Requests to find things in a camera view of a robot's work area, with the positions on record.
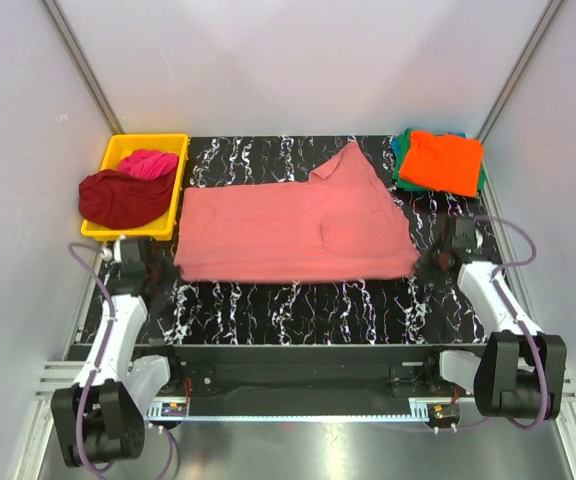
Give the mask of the dark red t shirt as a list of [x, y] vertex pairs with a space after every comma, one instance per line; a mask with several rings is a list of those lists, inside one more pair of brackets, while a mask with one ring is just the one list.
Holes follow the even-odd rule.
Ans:
[[176, 170], [148, 180], [102, 170], [79, 184], [79, 211], [85, 220], [113, 230], [144, 226], [170, 207]]

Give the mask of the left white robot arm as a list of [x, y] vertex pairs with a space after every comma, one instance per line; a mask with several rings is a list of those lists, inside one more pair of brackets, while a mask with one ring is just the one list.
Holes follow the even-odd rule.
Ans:
[[162, 354], [131, 362], [159, 279], [142, 262], [121, 265], [116, 282], [104, 287], [102, 328], [84, 366], [51, 399], [64, 463], [98, 479], [114, 463], [141, 455], [151, 403], [158, 393], [171, 396], [183, 386], [184, 372]]

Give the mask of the magenta t shirt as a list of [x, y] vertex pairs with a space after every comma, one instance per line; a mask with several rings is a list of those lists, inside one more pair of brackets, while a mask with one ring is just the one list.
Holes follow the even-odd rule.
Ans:
[[177, 168], [179, 156], [159, 150], [135, 150], [123, 158], [117, 170], [141, 180], [155, 180]]

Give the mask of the right aluminium corner post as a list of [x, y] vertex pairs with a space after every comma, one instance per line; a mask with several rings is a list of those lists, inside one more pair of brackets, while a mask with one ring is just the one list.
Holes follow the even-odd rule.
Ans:
[[478, 131], [476, 138], [481, 143], [484, 143], [492, 132], [494, 126], [499, 120], [499, 117], [510, 101], [512, 94], [518, 87], [522, 77], [531, 65], [539, 47], [545, 40], [566, 3], [566, 0], [549, 0], [546, 2], [544, 10], [540, 14], [488, 115], [486, 116], [482, 127]]

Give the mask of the left aluminium corner post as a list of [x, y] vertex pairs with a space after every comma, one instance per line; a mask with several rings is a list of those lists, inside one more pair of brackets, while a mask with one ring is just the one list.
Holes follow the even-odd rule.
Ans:
[[119, 116], [112, 107], [60, 3], [55, 0], [39, 0], [39, 4], [47, 15], [109, 132], [112, 135], [125, 134]]

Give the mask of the aluminium corner post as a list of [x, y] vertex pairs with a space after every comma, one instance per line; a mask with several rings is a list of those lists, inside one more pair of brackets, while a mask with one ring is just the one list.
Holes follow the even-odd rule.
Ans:
[[125, 134], [119, 116], [112, 107], [60, 3], [55, 0], [39, 0], [39, 4], [47, 15], [109, 132], [112, 135]]
[[486, 116], [482, 127], [478, 131], [476, 138], [481, 143], [484, 143], [492, 132], [494, 126], [499, 120], [499, 117], [510, 101], [512, 94], [518, 87], [522, 77], [531, 65], [539, 47], [545, 40], [566, 3], [566, 0], [549, 0], [546, 2], [544, 10], [540, 14], [488, 115]]

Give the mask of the aluminium frame rail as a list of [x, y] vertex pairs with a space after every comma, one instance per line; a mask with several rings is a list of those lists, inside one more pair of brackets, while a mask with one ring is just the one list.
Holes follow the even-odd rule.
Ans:
[[458, 422], [471, 393], [433, 386], [419, 362], [317, 366], [247, 363], [182, 366], [145, 420], [196, 422]]

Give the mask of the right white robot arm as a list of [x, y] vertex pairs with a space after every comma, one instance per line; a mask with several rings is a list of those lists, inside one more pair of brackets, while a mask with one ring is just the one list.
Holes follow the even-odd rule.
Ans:
[[470, 249], [436, 244], [416, 263], [421, 273], [454, 274], [488, 333], [482, 354], [459, 349], [440, 352], [422, 371], [422, 384], [434, 396], [456, 386], [473, 394], [479, 413], [505, 418], [534, 430], [559, 415], [567, 347], [530, 319], [510, 291], [501, 268]]

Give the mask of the salmon pink t shirt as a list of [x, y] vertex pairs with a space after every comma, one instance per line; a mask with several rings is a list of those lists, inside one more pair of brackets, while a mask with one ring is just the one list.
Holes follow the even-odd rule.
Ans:
[[397, 279], [419, 252], [358, 143], [305, 182], [189, 188], [174, 262], [187, 281]]

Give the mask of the yellow plastic bin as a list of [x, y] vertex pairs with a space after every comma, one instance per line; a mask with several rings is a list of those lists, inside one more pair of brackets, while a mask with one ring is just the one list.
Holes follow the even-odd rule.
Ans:
[[176, 170], [176, 181], [169, 209], [156, 220], [133, 229], [113, 230], [85, 220], [81, 213], [80, 232], [83, 236], [104, 242], [115, 240], [125, 235], [128, 237], [150, 236], [157, 240], [172, 238], [176, 223], [176, 212], [182, 190], [182, 179], [188, 160], [189, 138], [185, 134], [124, 134], [111, 137], [101, 161], [99, 171], [117, 170], [119, 162], [135, 150], [159, 150], [175, 153], [179, 156]]

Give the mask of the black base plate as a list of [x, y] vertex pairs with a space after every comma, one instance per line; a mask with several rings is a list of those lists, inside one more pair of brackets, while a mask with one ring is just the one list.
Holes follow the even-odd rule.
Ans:
[[439, 376], [442, 345], [167, 346], [202, 421], [422, 421], [467, 400]]

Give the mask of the blue folded t shirt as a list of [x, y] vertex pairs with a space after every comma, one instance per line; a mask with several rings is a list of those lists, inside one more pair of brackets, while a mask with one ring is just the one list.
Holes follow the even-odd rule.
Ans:
[[[450, 132], [450, 135], [458, 136], [461, 138], [466, 138], [466, 135], [464, 133], [452, 133], [452, 132]], [[400, 155], [399, 135], [395, 135], [392, 138], [391, 149], [392, 149], [394, 157], [397, 158]]]

